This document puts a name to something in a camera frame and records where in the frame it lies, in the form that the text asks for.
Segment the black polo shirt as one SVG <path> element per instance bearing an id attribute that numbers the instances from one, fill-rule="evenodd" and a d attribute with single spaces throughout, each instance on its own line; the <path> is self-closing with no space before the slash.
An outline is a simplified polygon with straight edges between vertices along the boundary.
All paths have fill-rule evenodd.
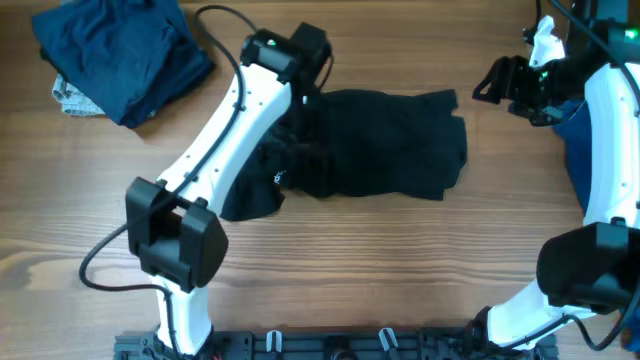
<path id="1" fill-rule="evenodd" d="M 277 212 L 291 189 L 316 198 L 402 193 L 441 201 L 467 162 L 454 90 L 406 96 L 339 90 L 294 104 L 252 151 L 221 217 Z"/>

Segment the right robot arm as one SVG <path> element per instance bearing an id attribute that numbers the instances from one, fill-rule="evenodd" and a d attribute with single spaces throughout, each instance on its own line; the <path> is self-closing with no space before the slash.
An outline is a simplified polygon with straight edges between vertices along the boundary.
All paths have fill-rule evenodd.
<path id="1" fill-rule="evenodd" d="M 566 37 L 539 15 L 523 33 L 529 56 L 497 59 L 473 96 L 509 101 L 537 127 L 565 122 L 565 103 L 580 101 L 590 115 L 588 204 L 579 228 L 543 245 L 534 280 L 468 325 L 465 349 L 484 358 L 516 357 L 567 324 L 617 313 L 605 338 L 589 342 L 601 351 L 639 308 L 639 5 L 574 1 L 558 11 Z"/>

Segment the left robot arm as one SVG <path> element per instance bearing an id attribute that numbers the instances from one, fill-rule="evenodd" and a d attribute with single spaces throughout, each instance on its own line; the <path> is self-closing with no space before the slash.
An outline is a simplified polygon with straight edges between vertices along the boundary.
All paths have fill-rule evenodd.
<path id="1" fill-rule="evenodd" d="M 159 327 L 119 336 L 117 359 L 216 359 L 207 285 L 228 238 L 219 222 L 231 186 L 252 151 L 332 57 L 324 30 L 301 23 L 289 38 L 258 30 L 218 109 L 187 151 L 151 183 L 126 193 L 128 245 L 155 286 Z"/>

